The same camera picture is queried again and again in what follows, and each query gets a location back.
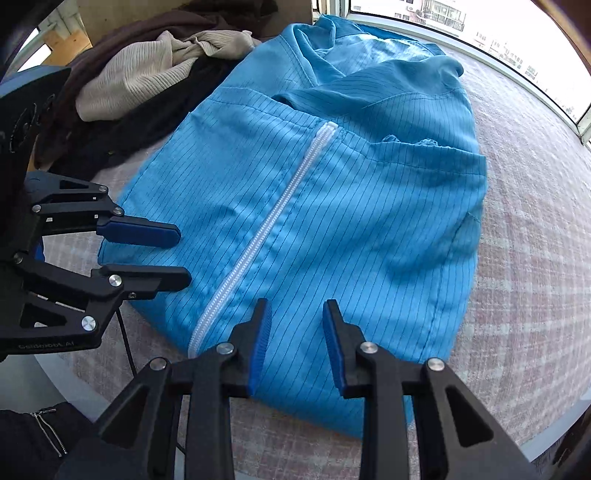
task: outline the checkered cloth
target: checkered cloth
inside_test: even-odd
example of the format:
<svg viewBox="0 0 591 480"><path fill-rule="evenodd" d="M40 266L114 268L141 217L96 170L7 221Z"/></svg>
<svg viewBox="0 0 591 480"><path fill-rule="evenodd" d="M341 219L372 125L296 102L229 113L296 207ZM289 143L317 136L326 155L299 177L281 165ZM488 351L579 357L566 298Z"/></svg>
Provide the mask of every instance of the checkered cloth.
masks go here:
<svg viewBox="0 0 591 480"><path fill-rule="evenodd" d="M461 53L461 80L488 159L479 266L450 364L519 444L564 414L591 385L591 152L537 98ZM150 154L102 172L116 196ZM88 274L99 237L46 239L51 263ZM128 305L138 366L183 357ZM131 379L119 327L103 345L64 354L75 373L113 399ZM237 471L262 479L353 480L360 442L262 404L231 402ZM418 472L410 430L411 468Z"/></svg>

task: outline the brown garment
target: brown garment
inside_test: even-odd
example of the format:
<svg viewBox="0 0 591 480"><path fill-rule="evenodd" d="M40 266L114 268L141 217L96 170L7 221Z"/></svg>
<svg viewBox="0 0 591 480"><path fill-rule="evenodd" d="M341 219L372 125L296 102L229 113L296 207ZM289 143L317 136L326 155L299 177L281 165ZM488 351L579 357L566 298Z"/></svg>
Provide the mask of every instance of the brown garment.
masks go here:
<svg viewBox="0 0 591 480"><path fill-rule="evenodd" d="M93 137L94 122L80 119L76 97L122 48L156 40L165 30L175 38L187 38L203 30L250 30L253 36L258 36L270 15L277 11L274 0L194 0L180 8L117 28L70 62L70 77L37 137L34 153L37 167L54 163Z"/></svg>

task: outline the white window frame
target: white window frame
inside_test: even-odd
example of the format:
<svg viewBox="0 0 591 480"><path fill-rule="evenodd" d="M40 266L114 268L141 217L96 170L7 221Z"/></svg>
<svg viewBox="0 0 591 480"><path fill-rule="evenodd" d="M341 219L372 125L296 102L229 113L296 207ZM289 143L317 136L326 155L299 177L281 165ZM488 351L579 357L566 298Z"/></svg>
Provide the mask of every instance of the white window frame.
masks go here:
<svg viewBox="0 0 591 480"><path fill-rule="evenodd" d="M510 78L515 83L522 86L537 99L542 101L548 108L550 108L581 140L581 143L585 145L591 140L591 105L587 107L586 113L578 121L574 122L562 109L552 100L546 93L536 87L535 84L527 80L524 76L517 73L515 70L505 65L503 62L497 60L492 55L489 55L476 47L473 47L461 40L458 40L450 35L445 35L441 32L432 30L422 25L405 22L403 20L397 20L395 18L378 17L371 14L363 14L350 10L350 0L319 0L324 5L327 5L326 12L331 15L337 15L342 18L346 18L353 22L370 25L373 27L383 28L385 30L394 31L403 35L408 35L413 38L422 40L428 40L438 44L442 47L452 48L460 51L480 62L488 65L495 69L497 72L502 73L507 78Z"/></svg>

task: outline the zipper tape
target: zipper tape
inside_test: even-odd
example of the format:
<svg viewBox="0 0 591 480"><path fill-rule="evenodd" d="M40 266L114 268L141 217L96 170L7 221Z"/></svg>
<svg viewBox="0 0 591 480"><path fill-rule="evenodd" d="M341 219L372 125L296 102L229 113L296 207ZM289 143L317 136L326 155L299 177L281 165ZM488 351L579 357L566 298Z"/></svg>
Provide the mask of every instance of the zipper tape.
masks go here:
<svg viewBox="0 0 591 480"><path fill-rule="evenodd" d="M201 348L203 340L205 339L205 336L207 335L217 316L256 258L256 255L259 253L263 243L269 236L269 233L271 233L271 229L275 223L277 223L277 220L287 206L287 203L296 192L298 185L304 179L304 176L310 167L318 159L320 153L322 153L323 148L332 140L338 127L339 126L334 122L326 122L316 132L310 147L306 151L304 159L301 161L290 182L287 184L287 187L279 197L279 200L277 200L277 203L273 206L259 229L256 231L255 236L252 237L244 252L242 252L242 255L230 273L228 273L226 278L224 278L222 284L213 294L203 313L199 317L189 341L189 358L194 358L197 356L197 352Z"/></svg>

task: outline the zipper teeth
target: zipper teeth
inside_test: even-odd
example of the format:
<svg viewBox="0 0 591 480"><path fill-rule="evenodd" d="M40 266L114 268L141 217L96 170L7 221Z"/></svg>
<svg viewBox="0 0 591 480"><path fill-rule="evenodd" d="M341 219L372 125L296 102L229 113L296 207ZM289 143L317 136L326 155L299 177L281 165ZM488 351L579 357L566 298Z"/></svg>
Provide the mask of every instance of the zipper teeth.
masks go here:
<svg viewBox="0 0 591 480"><path fill-rule="evenodd" d="M43 425L41 424L41 421L39 420L40 415L37 413L31 413L30 414L36 421L37 424L39 425L39 428L41 429L41 431L43 432L43 435L45 435L45 438L47 439L47 441L49 442L49 444L53 447L53 449L56 451L58 457L62 457L63 455L61 454L61 452L59 451L59 449L56 447L56 444L53 443L53 441L49 438L49 435L47 434L47 432L45 431L45 429L43 428Z"/></svg>
<svg viewBox="0 0 591 480"><path fill-rule="evenodd" d="M328 142L334 136L338 125L334 122L326 122L322 127L318 129L316 135L314 136L314 140L310 144L304 159L300 163L300 166L295 171L293 177L291 178L290 182L287 184L284 192L281 194L281 197L272 208L270 213L267 215L259 229L257 230L254 237L252 237L251 241L246 246L246 249L236 262L236 265L232 268L230 273L224 278L224 281L217 289L213 297L207 303L205 310L203 311L201 317L197 321L197 325L193 330L193 334L191 335L191 340L189 342L189 358L194 358L197 355L197 351L201 347L205 335L207 334L209 328L213 324L213 321L221 311L222 307L227 302L230 294L233 292L234 288L241 280L242 276L244 275L246 269L250 267L253 260L255 259L257 253L262 247L262 244L265 242L266 238L268 237L271 229L277 222L277 219L281 215L281 212L286 207L287 203L293 196L296 191L296 188L301 183L302 179L308 172L309 168L315 162L318 155L322 149L328 144Z"/></svg>
<svg viewBox="0 0 591 480"><path fill-rule="evenodd" d="M64 452L64 455L67 455L67 454L68 454L68 452L67 452L67 450L66 450L66 447L64 447L64 444L61 442L61 438L59 438L59 437L57 436L57 433L56 433L56 431L53 429L53 427L52 427L52 426L51 426L49 423L47 423L47 420L46 420L46 419L44 419L42 415L39 415L39 419L40 419L40 420L41 420L41 421L42 421L42 422L43 422L45 425L47 425L47 426L49 427L49 429L51 430L51 432L53 433L53 435L56 437L57 443L59 443L59 444L60 444L60 447L61 447L61 449L63 450L63 452Z"/></svg>

